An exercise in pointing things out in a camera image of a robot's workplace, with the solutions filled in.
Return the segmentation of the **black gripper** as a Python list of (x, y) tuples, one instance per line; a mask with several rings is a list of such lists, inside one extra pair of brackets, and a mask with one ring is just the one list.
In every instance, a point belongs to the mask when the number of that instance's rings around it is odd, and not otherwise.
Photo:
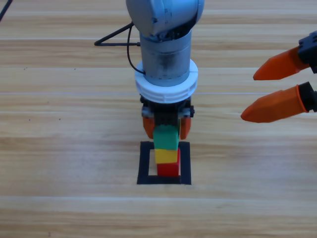
[(156, 103), (141, 96), (143, 127), (150, 139), (153, 139), (155, 126), (172, 125), (180, 127), (180, 138), (186, 139), (194, 116), (194, 106), (191, 97), (180, 102), (163, 104)]

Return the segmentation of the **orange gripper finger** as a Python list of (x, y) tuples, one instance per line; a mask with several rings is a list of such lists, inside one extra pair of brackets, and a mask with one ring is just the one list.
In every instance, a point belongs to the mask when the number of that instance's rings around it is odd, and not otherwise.
[(269, 58), (254, 74), (254, 80), (281, 80), (311, 68), (317, 72), (317, 32), (298, 42), (298, 46)]
[(270, 123), (302, 113), (317, 111), (317, 92), (309, 82), (258, 98), (241, 114), (241, 119)]

